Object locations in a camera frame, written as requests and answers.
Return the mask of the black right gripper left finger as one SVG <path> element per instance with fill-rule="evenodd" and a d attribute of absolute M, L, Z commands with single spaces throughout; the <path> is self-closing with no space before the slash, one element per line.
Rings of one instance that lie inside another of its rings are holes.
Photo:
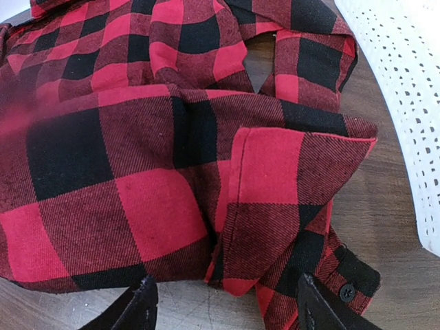
<path fill-rule="evenodd" d="M 147 276 L 80 330 L 155 330 L 157 304 L 157 283 Z"/>

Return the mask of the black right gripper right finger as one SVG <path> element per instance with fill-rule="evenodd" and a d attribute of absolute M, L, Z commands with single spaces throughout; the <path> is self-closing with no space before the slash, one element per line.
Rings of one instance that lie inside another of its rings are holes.
<path fill-rule="evenodd" d="M 298 321 L 301 329 L 380 330 L 349 308 L 357 291 L 350 283 L 334 294 L 314 275 L 304 273 L 298 280 Z"/>

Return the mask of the red black plaid shirt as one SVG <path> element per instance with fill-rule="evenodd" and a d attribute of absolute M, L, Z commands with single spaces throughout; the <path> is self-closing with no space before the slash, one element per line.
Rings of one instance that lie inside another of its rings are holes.
<path fill-rule="evenodd" d="M 361 314 L 380 275 L 331 227 L 377 140 L 342 115 L 358 60 L 321 1 L 32 1 L 1 26 L 1 277 L 65 293 L 256 290 L 297 329 L 316 276 Z"/>

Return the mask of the white plastic basket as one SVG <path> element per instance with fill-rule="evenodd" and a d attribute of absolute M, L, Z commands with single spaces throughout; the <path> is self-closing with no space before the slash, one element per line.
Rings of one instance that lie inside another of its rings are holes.
<path fill-rule="evenodd" d="M 439 255 L 439 2 L 344 1 L 386 101 L 404 157 L 424 249 Z"/>

